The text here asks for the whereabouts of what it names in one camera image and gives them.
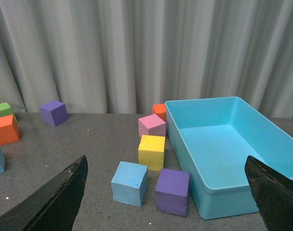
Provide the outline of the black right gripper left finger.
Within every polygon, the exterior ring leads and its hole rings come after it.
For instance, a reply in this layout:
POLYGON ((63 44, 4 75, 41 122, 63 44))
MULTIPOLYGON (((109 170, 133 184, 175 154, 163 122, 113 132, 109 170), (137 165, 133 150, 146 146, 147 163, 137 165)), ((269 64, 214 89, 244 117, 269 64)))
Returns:
POLYGON ((70 231, 88 174, 81 156, 20 204, 0 216, 0 231, 70 231))

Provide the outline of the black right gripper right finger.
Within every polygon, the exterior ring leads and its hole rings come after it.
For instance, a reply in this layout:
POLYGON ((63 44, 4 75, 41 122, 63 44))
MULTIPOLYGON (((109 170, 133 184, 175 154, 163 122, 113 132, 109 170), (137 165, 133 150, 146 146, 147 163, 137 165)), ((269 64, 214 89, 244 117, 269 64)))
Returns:
POLYGON ((251 155, 244 170, 267 230, 293 231, 293 181, 251 155))

